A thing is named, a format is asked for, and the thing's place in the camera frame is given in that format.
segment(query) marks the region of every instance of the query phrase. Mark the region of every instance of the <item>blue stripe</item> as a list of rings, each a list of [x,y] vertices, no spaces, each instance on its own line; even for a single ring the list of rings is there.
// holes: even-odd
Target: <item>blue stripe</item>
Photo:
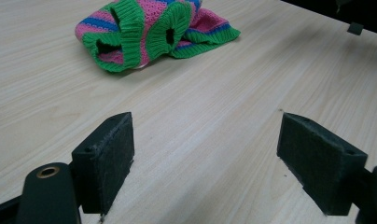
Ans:
[[[173,3],[175,0],[156,0],[156,1],[158,1],[158,2],[164,2],[167,5],[169,5],[169,4]]]
[[[109,31],[118,31],[119,28],[115,23],[112,23],[110,21],[103,21],[95,18],[88,17],[84,19],[81,23],[88,24],[88,25],[93,25],[96,27],[101,27],[105,28]]]
[[[196,8],[196,11],[198,12],[198,10],[199,10],[200,7],[201,7],[201,2],[200,2],[200,0],[190,0],[190,2],[194,3],[195,8]]]
[[[231,26],[229,23],[225,23],[221,26],[218,26],[217,28],[213,29],[213,30],[210,30],[208,32],[201,32],[199,30],[196,30],[196,29],[192,29],[192,28],[188,28],[186,33],[200,33],[200,34],[204,34],[204,35],[213,35],[215,33],[218,33],[218,32],[221,32],[221,31],[225,31],[225,30],[228,30],[230,29]]]

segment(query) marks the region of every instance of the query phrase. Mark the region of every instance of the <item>wooden table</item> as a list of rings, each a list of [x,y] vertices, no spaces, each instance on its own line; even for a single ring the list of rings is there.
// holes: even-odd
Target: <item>wooden table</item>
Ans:
[[[76,40],[107,1],[0,0],[0,203],[106,118],[133,112],[136,154],[105,223],[354,223],[325,217],[276,156],[283,111],[377,165],[377,34],[277,0],[207,0],[239,39],[108,74]],[[82,215],[83,223],[99,216]]]

